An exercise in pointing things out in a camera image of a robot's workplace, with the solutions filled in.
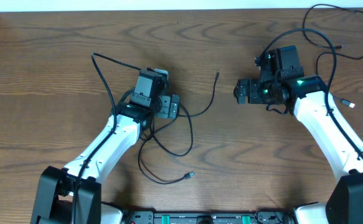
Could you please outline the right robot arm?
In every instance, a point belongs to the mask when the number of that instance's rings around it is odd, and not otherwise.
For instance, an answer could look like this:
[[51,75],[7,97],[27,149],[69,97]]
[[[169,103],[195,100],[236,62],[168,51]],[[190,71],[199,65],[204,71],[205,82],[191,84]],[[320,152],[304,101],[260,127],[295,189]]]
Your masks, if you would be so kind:
[[326,203],[294,208],[285,223],[363,223],[363,141],[338,110],[318,75],[304,75],[294,45],[273,49],[256,60],[260,77],[239,79],[239,104],[285,105],[311,133],[326,156],[337,185]]

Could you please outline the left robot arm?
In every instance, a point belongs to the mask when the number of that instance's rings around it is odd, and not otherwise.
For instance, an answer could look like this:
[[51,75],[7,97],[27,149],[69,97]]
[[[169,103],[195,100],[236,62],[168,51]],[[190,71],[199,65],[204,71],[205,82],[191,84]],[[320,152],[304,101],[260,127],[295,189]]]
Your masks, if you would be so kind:
[[73,161],[40,176],[31,223],[121,223],[123,212],[101,200],[101,188],[122,155],[153,118],[174,118],[178,96],[167,94],[169,75],[140,70],[129,102],[117,104],[102,132]]

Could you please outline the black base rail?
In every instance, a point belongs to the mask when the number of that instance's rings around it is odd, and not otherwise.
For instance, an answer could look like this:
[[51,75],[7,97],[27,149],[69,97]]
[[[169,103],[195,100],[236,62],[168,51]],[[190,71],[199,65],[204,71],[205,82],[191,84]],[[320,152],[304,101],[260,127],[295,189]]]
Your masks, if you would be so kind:
[[128,210],[113,203],[104,203],[121,212],[120,223],[125,224],[295,224],[291,212],[259,209],[251,212],[158,212],[153,209]]

